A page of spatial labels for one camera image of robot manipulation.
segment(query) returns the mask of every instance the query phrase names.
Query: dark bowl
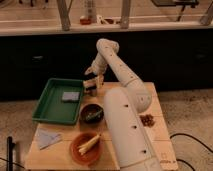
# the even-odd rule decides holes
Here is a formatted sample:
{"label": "dark bowl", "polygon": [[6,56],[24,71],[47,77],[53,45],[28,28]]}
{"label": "dark bowl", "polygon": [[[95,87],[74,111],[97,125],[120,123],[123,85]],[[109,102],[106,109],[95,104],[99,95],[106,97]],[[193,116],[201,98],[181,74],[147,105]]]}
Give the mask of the dark bowl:
{"label": "dark bowl", "polygon": [[[94,115],[95,117],[90,117],[92,119],[88,120],[88,115]],[[98,123],[103,119],[104,112],[103,108],[97,104],[86,105],[80,113],[80,118],[85,123]]]}

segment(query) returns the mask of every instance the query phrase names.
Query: black cable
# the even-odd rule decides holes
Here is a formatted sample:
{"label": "black cable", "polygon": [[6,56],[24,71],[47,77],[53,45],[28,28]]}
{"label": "black cable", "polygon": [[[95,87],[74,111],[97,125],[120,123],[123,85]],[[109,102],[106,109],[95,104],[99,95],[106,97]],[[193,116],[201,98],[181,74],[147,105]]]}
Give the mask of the black cable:
{"label": "black cable", "polygon": [[[0,159],[3,160],[3,161],[9,162],[8,160],[6,160],[6,159],[4,159],[4,158],[1,158],[1,157],[0,157]],[[18,166],[18,167],[21,167],[21,168],[25,169],[24,166],[22,166],[22,165],[20,165],[20,164],[18,164],[18,163],[13,162],[13,164],[16,165],[16,166]]]}
{"label": "black cable", "polygon": [[195,168],[194,168],[191,164],[189,164],[187,161],[182,160],[182,159],[177,159],[177,161],[186,164],[186,165],[189,166],[193,171],[195,171]]}
{"label": "black cable", "polygon": [[196,141],[199,142],[201,145],[203,145],[207,150],[209,150],[211,153],[213,153],[213,150],[212,150],[210,147],[208,147],[208,146],[207,146],[206,144],[204,144],[202,141],[200,141],[199,139],[197,139],[197,138],[195,138],[194,136],[189,135],[189,134],[185,134],[185,133],[176,133],[176,134],[171,135],[171,136],[170,136],[170,139],[172,139],[173,137],[178,136],[178,135],[187,136],[187,137],[190,137],[190,138],[196,140]]}
{"label": "black cable", "polygon": [[[192,136],[192,135],[189,135],[189,134],[186,134],[186,133],[176,133],[176,134],[173,134],[173,135],[170,136],[170,139],[172,139],[172,138],[174,138],[174,137],[176,137],[176,136],[179,136],[179,135],[186,136],[186,137],[190,137],[190,138],[194,139],[195,141],[197,141],[197,142],[199,142],[201,145],[203,145],[203,146],[204,146],[207,150],[209,150],[211,153],[213,153],[213,150],[212,150],[210,147],[208,147],[206,144],[204,144],[202,141],[200,141],[200,140],[197,139],[196,137],[194,137],[194,136]],[[189,164],[187,161],[182,160],[182,159],[177,159],[177,161],[186,164],[186,165],[189,166],[193,171],[195,171],[195,168],[194,168],[191,164]]]}

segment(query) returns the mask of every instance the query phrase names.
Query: nuts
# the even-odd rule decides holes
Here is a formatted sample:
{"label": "nuts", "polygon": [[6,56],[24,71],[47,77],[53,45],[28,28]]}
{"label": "nuts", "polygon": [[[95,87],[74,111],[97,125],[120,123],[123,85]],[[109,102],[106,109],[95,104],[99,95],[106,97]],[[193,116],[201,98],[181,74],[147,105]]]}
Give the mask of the nuts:
{"label": "nuts", "polygon": [[143,126],[153,127],[155,124],[154,117],[151,114],[141,115],[140,119]]}

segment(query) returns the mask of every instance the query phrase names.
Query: brown bowl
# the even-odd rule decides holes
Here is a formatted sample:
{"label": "brown bowl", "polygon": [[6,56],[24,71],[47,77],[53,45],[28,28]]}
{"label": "brown bowl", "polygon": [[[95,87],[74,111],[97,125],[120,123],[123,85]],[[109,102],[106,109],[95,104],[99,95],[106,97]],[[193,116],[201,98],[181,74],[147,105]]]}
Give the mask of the brown bowl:
{"label": "brown bowl", "polygon": [[81,165],[91,165],[96,162],[101,156],[101,141],[99,140],[89,151],[84,155],[79,153],[78,146],[89,141],[96,136],[94,132],[85,132],[78,135],[70,145],[71,156],[75,162]]}

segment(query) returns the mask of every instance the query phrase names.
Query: wooden board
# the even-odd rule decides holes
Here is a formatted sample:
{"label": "wooden board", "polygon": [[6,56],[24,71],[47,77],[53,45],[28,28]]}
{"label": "wooden board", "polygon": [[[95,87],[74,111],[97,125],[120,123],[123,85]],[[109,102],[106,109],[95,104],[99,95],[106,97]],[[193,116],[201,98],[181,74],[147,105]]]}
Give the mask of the wooden board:
{"label": "wooden board", "polygon": [[[176,170],[177,162],[174,150],[169,139],[168,130],[165,124],[163,113],[157,97],[153,83],[145,84],[152,94],[152,104],[143,114],[152,114],[154,116],[155,125],[148,130],[148,135],[152,139],[152,144],[160,163],[164,170]],[[97,103],[102,106],[102,99],[105,92],[119,83],[105,83],[99,90],[97,97],[85,95],[82,101],[81,109],[90,103]],[[110,134],[107,130],[105,120],[96,125],[86,125],[78,122],[75,126],[38,124],[38,128],[48,131],[58,132],[62,136],[62,141],[46,149],[39,150],[37,141],[34,138],[29,153],[26,157],[25,167],[30,170],[119,170],[116,160],[114,148],[111,142]],[[69,147],[73,139],[81,132],[98,131],[102,133],[103,154],[98,162],[94,165],[81,166],[75,163],[69,153]]]}

